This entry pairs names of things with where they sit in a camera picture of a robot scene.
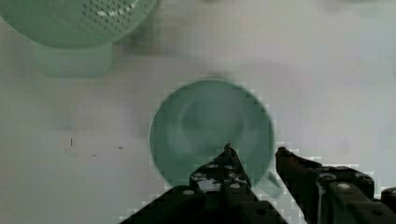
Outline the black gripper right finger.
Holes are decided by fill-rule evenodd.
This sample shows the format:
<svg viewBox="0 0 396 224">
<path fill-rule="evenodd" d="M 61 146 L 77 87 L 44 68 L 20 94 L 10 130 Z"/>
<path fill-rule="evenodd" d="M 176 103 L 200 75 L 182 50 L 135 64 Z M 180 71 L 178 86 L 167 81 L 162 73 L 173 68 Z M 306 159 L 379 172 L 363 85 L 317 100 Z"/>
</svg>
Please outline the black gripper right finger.
<svg viewBox="0 0 396 224">
<path fill-rule="evenodd" d="M 276 172 L 307 224 L 396 224 L 395 189 L 375 197 L 375 182 L 346 166 L 324 166 L 285 147 L 276 152 Z"/>
</svg>

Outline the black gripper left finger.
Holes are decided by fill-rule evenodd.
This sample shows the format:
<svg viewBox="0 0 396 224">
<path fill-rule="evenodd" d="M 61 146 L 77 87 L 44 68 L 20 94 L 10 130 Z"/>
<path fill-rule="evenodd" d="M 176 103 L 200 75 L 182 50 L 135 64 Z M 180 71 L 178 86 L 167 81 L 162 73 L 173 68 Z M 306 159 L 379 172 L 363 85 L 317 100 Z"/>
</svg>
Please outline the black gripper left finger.
<svg viewBox="0 0 396 224">
<path fill-rule="evenodd" d="M 200 166 L 187 186 L 176 186 L 120 224 L 288 224 L 261 201 L 230 144 Z"/>
</svg>

